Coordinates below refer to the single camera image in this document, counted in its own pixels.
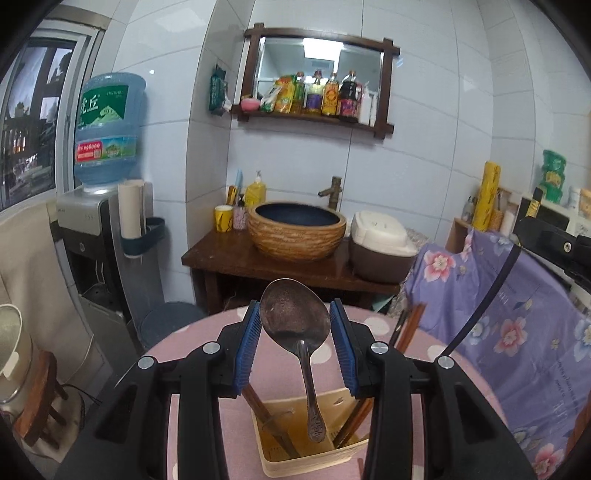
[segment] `paper towel roll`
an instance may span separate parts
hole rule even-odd
[[[121,237],[139,238],[145,233],[144,181],[126,180],[118,190]]]

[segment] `wooden chair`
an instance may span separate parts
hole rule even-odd
[[[68,399],[67,393],[57,382],[56,374],[56,357],[51,352],[41,351],[33,387],[21,415],[14,424],[15,431],[28,446],[32,447],[41,439],[56,450],[59,448],[57,441],[46,429],[49,417],[59,425],[66,425],[66,419],[51,406],[57,395],[64,400]]]

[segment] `paper towel holder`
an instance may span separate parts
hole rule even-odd
[[[164,219],[146,218],[146,233],[139,238],[121,238],[121,247],[126,257],[140,257],[156,246],[165,236]]]

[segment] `soy sauce bottle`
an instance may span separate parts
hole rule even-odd
[[[357,77],[351,70],[343,79],[339,90],[339,118],[345,122],[356,123],[357,119]]]

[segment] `white rice cooker lid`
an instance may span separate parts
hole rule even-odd
[[[381,254],[414,257],[418,253],[402,224],[384,213],[357,212],[351,222],[351,238],[356,244]]]

